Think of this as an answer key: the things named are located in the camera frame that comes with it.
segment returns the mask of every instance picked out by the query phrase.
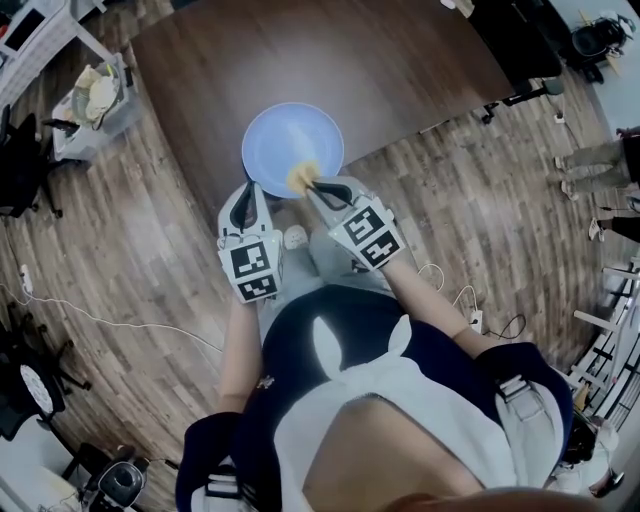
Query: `khaki pants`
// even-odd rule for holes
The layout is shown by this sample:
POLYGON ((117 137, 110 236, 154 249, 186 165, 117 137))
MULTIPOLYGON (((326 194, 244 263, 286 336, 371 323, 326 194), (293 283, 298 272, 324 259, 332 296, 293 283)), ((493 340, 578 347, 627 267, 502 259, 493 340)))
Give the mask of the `khaki pants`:
POLYGON ((612 188, 624 188, 631 183, 621 140, 606 142, 592 148, 578 149, 572 155, 564 157, 563 162, 569 176, 578 174, 576 169, 579 167, 611 166, 601 174, 572 178, 576 192, 600 192, 612 188))

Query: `black pants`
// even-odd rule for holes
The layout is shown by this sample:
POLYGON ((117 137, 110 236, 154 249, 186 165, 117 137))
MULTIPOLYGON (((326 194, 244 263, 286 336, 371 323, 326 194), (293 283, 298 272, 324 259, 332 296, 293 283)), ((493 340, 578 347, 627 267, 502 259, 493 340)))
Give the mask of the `black pants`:
POLYGON ((612 231, 640 244, 640 217, 614 217, 612 231))

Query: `white cable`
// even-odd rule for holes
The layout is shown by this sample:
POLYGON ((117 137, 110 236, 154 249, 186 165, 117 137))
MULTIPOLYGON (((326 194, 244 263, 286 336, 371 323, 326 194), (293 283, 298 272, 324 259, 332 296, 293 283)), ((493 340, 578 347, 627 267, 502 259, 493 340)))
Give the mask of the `white cable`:
POLYGON ((163 325, 163 324, 138 324, 138 325, 136 325, 136 324, 109 322, 107 320, 103 320, 102 318, 97 318, 97 317, 91 315, 90 313, 87 313, 84 309, 81 309, 81 308, 79 308, 77 306, 74 306, 73 304, 71 304, 71 302, 69 302, 67 300, 63 300, 63 299, 40 299, 38 297, 34 297, 33 295, 31 295, 24 288, 22 289, 22 293, 24 293, 27 297, 29 297, 29 300, 27 302, 22 302, 20 299, 18 299, 18 297, 16 297, 13 293, 11 293, 11 290, 6 285, 4 285, 3 283, 0 283, 0 286, 2 286, 7 291, 7 293, 9 295, 11 295, 11 297, 13 297, 14 300, 16 302, 18 302, 22 306, 26 306, 32 300, 35 300, 36 302, 45 302, 45 303, 46 302, 54 302, 56 304, 64 304, 66 306, 69 306, 70 308, 75 309, 79 313, 82 313, 83 315, 86 315, 87 317, 89 317, 94 322, 107 324, 107 325, 110 325, 111 327, 130 327, 131 329, 142 329, 142 328, 147 328, 147 327, 159 327, 159 328, 162 328, 162 329, 170 329, 172 331, 177 331, 177 332, 180 332, 182 334, 186 334, 190 338, 193 338, 194 340, 202 343, 203 345, 206 345, 207 347, 212 348, 212 349, 217 350, 218 352, 222 353, 221 349, 219 349, 218 347, 216 347, 216 346, 212 345, 211 343, 205 341, 200 336, 197 336, 196 334, 193 334, 191 332, 185 331, 183 329, 179 329, 178 327, 173 327, 172 325, 163 325))
POLYGON ((418 275, 420 275, 420 273, 427 267, 436 267, 440 271, 440 275, 442 276, 442 283, 440 283, 440 287, 438 288, 438 291, 442 290, 442 288, 444 287, 444 272, 435 263, 425 263, 424 265, 422 265, 420 270, 418 270, 418 275))
POLYGON ((473 286, 471 286, 470 284, 468 284, 467 286, 465 286, 462 290, 460 290, 460 293, 458 294, 458 296, 456 297, 456 300, 453 301, 453 305, 455 306, 457 304, 457 302, 460 300, 460 297, 462 296, 462 293, 469 288, 471 290, 471 292, 473 293, 473 307, 476 308, 476 311, 478 311, 478 299, 476 297, 476 291, 473 289, 473 286))

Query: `shirt sleeve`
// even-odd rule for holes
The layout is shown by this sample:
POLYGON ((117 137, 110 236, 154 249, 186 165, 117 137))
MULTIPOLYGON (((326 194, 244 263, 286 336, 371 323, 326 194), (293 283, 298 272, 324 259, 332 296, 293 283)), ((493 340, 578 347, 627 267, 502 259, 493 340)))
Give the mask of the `shirt sleeve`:
POLYGON ((551 368, 533 343, 510 343, 485 350, 476 358, 479 364, 496 381, 505 382, 518 375, 524 380, 546 387, 555 398, 562 424, 563 448, 567 447, 573 421, 573 398, 568 384, 551 368))
POLYGON ((184 435, 184 454, 176 481, 178 512, 191 512, 191 495, 229 455, 240 414, 223 412, 196 421, 184 435))

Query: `gray pants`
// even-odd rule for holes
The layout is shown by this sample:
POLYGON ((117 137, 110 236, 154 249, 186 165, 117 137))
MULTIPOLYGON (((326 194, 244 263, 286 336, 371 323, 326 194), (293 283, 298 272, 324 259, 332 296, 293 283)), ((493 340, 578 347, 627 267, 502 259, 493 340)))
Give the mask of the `gray pants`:
POLYGON ((275 299, 267 299, 260 310, 262 342, 278 314, 291 301, 327 284, 338 284, 393 297, 381 272, 356 273, 353 257, 320 228, 311 234, 309 247, 285 250, 282 256, 282 288, 275 299))
POLYGON ((578 167, 601 164, 611 166, 611 169, 601 174, 574 177, 571 181, 576 192, 590 193, 612 188, 624 188, 631 183, 621 140, 606 142, 592 148, 578 149, 563 160, 569 176, 579 174, 576 172, 578 167))

